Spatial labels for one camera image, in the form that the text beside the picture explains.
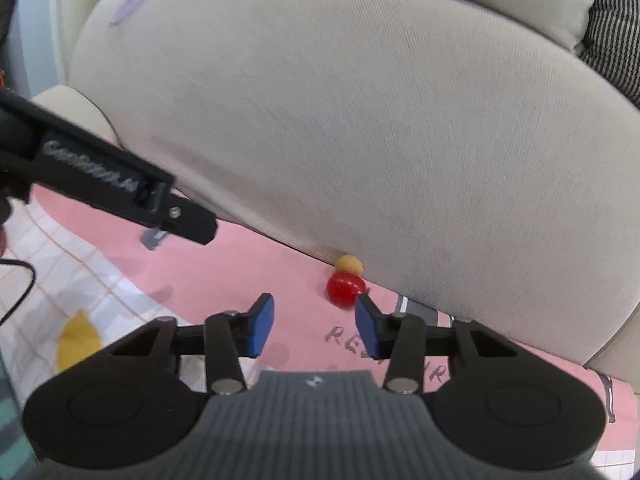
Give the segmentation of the red cherry tomato fruit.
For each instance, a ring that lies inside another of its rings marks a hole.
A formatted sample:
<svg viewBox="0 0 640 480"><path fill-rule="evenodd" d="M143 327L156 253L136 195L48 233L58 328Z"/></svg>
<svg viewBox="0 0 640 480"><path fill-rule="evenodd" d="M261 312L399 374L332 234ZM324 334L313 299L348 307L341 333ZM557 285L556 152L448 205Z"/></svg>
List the red cherry tomato fruit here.
<svg viewBox="0 0 640 480"><path fill-rule="evenodd" d="M348 272L336 272L326 283L326 296L332 304L341 308L352 307L357 297L366 291L366 282L360 276Z"/></svg>

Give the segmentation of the beige sofa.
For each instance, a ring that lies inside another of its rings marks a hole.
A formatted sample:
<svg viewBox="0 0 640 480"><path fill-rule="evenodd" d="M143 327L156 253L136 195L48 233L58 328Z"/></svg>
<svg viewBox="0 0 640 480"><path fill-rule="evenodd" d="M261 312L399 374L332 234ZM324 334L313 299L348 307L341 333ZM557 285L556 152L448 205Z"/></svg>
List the beige sofa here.
<svg viewBox="0 0 640 480"><path fill-rule="evenodd" d="M639 111L465 0L101 0L37 96L222 218L398 289L600 292L575 362L639 380Z"/></svg>

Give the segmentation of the small beige round fruit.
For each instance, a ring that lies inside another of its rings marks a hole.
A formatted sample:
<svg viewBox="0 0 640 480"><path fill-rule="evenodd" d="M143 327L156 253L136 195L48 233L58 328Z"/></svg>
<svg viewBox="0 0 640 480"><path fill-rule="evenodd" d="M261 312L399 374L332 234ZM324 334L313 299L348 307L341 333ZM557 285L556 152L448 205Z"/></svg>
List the small beige round fruit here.
<svg viewBox="0 0 640 480"><path fill-rule="evenodd" d="M334 264L336 273L349 273L352 275L363 276L363 264L353 255L342 255Z"/></svg>

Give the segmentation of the teal striped cloth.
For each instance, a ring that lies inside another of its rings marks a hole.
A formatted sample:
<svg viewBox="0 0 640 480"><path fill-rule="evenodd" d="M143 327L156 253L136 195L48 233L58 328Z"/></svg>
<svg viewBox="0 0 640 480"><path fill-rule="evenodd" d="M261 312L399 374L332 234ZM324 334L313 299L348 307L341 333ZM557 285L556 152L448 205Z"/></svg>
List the teal striped cloth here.
<svg viewBox="0 0 640 480"><path fill-rule="evenodd" d="M21 411L11 379L0 366L0 478L25 479L37 461L23 430Z"/></svg>

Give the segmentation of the black white houndstooth cushion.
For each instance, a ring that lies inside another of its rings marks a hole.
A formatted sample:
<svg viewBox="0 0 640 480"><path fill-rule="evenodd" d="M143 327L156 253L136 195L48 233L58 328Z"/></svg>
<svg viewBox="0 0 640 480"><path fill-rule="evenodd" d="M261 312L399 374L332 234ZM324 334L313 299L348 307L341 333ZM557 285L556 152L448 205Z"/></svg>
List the black white houndstooth cushion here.
<svg viewBox="0 0 640 480"><path fill-rule="evenodd" d="M639 0L594 0L579 57L639 107Z"/></svg>

